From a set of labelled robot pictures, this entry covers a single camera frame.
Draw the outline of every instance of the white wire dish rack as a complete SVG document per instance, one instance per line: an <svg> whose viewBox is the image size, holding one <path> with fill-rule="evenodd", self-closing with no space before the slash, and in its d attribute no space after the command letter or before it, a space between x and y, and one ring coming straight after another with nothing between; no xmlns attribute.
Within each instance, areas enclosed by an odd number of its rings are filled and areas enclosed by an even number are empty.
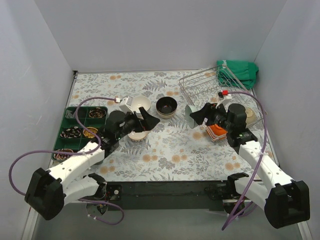
<svg viewBox="0 0 320 240"><path fill-rule="evenodd" d="M198 110L205 103L217 103L219 101L218 92L223 90L253 93L246 89L225 64L185 76L179 80L179 86L187 102L190 105L196 106ZM232 103L242 104L246 110L251 109L254 112L255 119L247 125L248 127L253 126L262 119L261 110L252 97L245 94L232 94L232 100L225 105L225 108L228 109L228 106ZM220 136L215 135L210 127L207 127L205 124L203 124L203 127L214 142L226 136L225 134Z"/></svg>

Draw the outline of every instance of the green compartment organizer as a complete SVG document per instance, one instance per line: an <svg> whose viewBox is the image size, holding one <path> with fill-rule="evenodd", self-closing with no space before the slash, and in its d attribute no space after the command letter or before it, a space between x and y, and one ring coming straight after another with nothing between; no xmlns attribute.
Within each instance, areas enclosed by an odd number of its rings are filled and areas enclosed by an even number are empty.
<svg viewBox="0 0 320 240"><path fill-rule="evenodd" d="M106 115L104 117L100 117L100 118L89 117L89 111L91 109L96 108L96 107L99 107L99 108L106 110ZM60 137L60 134L64 129L68 129L71 127L81 128L75 118L66 117L68 115L68 113L74 113L75 110L76 110L76 107L73 107L73 106L67 107L64 110L63 118L62 118L60 128L59 128L59 132L57 134L54 148L53 148L54 151L56 151L58 149L72 149L76 153L79 150L81 150L82 148L84 148L84 146L91 140L91 138L87 138L83 134L81 134L81 136L77 137L77 138ZM109 116L108 109L105 106L82 106L79 109L79 113L80 113L79 120L82 124L84 124L86 127L93 127L96 129L99 129L100 127L105 125L106 120ZM51 159L54 161L60 162L60 160L54 159L53 154L51 155Z"/></svg>

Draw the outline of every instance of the table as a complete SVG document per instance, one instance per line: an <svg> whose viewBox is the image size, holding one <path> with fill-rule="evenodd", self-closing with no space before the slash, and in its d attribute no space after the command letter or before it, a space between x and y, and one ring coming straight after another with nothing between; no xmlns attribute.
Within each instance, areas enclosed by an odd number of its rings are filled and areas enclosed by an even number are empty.
<svg viewBox="0 0 320 240"><path fill-rule="evenodd" d="M101 165L85 174L95 172L113 182L134 181L213 181L245 172L251 166L228 145L226 140L212 142L202 126L190 129L185 120L188 104L179 88L179 79L195 71L84 73L77 76L69 106L77 106L90 97L119 97L143 95L151 100L149 113L157 117L156 102L170 96L178 102L176 115L162 119L147 138L140 142L128 136L119 141L119 148ZM120 110L113 101L95 99L84 106L107 106L109 112ZM250 130L263 141L262 122ZM274 158L270 143L266 152Z"/></svg>

